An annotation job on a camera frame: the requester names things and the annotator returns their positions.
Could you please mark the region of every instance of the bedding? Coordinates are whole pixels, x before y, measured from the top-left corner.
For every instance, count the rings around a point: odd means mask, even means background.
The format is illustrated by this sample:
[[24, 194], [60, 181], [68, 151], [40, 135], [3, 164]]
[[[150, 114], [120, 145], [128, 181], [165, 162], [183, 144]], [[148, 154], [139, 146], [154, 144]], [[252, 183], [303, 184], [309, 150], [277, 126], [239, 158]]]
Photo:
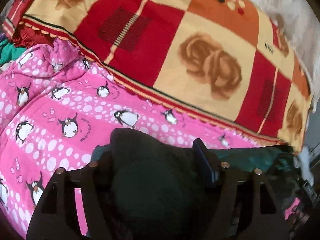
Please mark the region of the bedding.
[[15, 0], [6, 35], [32, 28], [70, 40], [141, 97], [262, 145], [301, 150], [307, 74], [249, 0], [110, 1]]
[[[260, 146], [234, 130], [128, 93], [69, 41], [56, 38], [53, 47], [36, 45], [0, 75], [0, 206], [19, 234], [26, 236], [34, 206], [55, 169], [82, 168], [119, 127], [179, 147], [191, 147], [195, 138], [210, 149]], [[81, 201], [78, 190], [76, 199]], [[83, 209], [78, 212], [85, 234]]]

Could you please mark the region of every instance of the pink blanket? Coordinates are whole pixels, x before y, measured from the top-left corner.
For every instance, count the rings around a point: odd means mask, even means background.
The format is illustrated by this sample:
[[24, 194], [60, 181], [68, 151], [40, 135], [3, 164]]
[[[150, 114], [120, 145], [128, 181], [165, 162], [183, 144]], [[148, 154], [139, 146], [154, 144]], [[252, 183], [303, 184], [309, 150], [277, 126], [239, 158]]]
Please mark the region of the pink blanket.
[[[56, 39], [54, 48], [37, 45], [0, 75], [0, 206], [19, 234], [26, 236], [53, 172], [82, 168], [122, 126], [179, 147], [191, 147], [195, 138], [216, 149], [256, 145], [127, 93], [67, 41]], [[80, 191], [76, 197], [81, 200]]]

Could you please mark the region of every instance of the metal rivet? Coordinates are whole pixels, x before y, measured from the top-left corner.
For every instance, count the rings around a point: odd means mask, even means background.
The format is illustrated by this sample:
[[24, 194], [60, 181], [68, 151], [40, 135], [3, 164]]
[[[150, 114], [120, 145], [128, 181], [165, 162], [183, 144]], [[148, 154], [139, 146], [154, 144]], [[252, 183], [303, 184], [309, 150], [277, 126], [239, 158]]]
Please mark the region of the metal rivet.
[[64, 172], [64, 168], [62, 168], [62, 167], [56, 169], [57, 174], [61, 174], [63, 172]]
[[255, 172], [256, 174], [258, 174], [258, 175], [261, 175], [261, 174], [262, 174], [262, 170], [260, 170], [260, 169], [258, 169], [258, 168], [254, 169], [254, 172]]
[[98, 166], [98, 162], [90, 162], [89, 167], [94, 168]]
[[227, 163], [227, 162], [222, 162], [222, 163], [221, 163], [221, 167], [227, 169], [227, 168], [230, 167], [230, 164]]

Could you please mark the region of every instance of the cartoon penguin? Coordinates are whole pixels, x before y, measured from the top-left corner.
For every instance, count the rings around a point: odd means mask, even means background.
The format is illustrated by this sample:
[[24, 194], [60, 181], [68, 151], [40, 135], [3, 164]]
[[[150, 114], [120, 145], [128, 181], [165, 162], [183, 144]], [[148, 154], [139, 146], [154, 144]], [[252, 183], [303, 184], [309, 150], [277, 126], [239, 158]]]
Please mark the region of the cartoon penguin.
[[62, 68], [63, 68], [63, 63], [54, 63], [54, 65], [52, 65], [52, 69], [54, 73], [58, 72], [59, 70], [62, 70]]
[[118, 122], [123, 125], [125, 123], [128, 126], [131, 126], [134, 129], [134, 125], [138, 121], [138, 114], [129, 112], [127, 110], [122, 111], [116, 111], [115, 112], [115, 118], [118, 120]]
[[105, 98], [110, 94], [110, 90], [108, 89], [108, 81], [105, 86], [100, 86], [97, 88], [97, 95], [99, 97]]
[[23, 106], [29, 99], [29, 88], [31, 86], [30, 85], [26, 88], [26, 87], [21, 87], [18, 88], [17, 87], [17, 91], [18, 91], [18, 97], [17, 97], [17, 106]]
[[26, 182], [28, 189], [31, 192], [31, 199], [33, 202], [33, 208], [36, 208], [36, 205], [39, 202], [39, 199], [44, 191], [43, 185], [42, 185], [42, 172], [40, 171], [40, 180], [33, 181], [31, 184]]
[[178, 123], [178, 119], [174, 116], [174, 114], [172, 113], [172, 109], [171, 110], [167, 110], [164, 113], [162, 113], [165, 116], [165, 119], [167, 120], [167, 122], [169, 122], [170, 124], [174, 124], [176, 125]]
[[34, 126], [29, 124], [29, 120], [19, 123], [16, 128], [16, 140], [19, 138], [24, 142], [33, 128]]
[[20, 68], [22, 67], [23, 64], [25, 64], [29, 59], [31, 59], [33, 57], [33, 52], [29, 52], [27, 53], [20, 61], [19, 61], [19, 65]]
[[73, 136], [77, 135], [78, 133], [78, 123], [76, 121], [76, 116], [72, 119], [67, 118], [64, 121], [59, 120], [59, 123], [62, 124], [62, 137], [72, 138]]
[[64, 95], [66, 95], [67, 93], [70, 92], [70, 89], [68, 88], [64, 88], [64, 87], [55, 87], [52, 91], [51, 91], [51, 99], [55, 98], [55, 99], [61, 99]]
[[225, 139], [225, 137], [226, 137], [226, 135], [224, 134], [224, 135], [221, 135], [220, 137], [219, 137], [219, 141], [220, 141], [220, 143], [225, 147], [225, 148], [229, 148], [230, 146], [229, 146], [229, 143], [228, 143], [228, 141]]
[[90, 69], [89, 61], [86, 58], [83, 59], [83, 65], [85, 70]]
[[8, 196], [8, 189], [3, 184], [3, 179], [0, 179], [0, 203], [8, 210], [7, 206], [7, 196]]

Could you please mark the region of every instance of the dark green cloth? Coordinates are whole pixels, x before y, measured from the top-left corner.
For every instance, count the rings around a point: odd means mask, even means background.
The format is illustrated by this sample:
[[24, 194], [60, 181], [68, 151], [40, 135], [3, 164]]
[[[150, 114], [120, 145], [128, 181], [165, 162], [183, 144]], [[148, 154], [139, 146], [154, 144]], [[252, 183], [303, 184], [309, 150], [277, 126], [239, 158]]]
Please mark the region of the dark green cloth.
[[13, 44], [9, 43], [8, 39], [0, 42], [0, 66], [10, 60], [16, 60], [24, 52], [26, 48], [16, 48]]

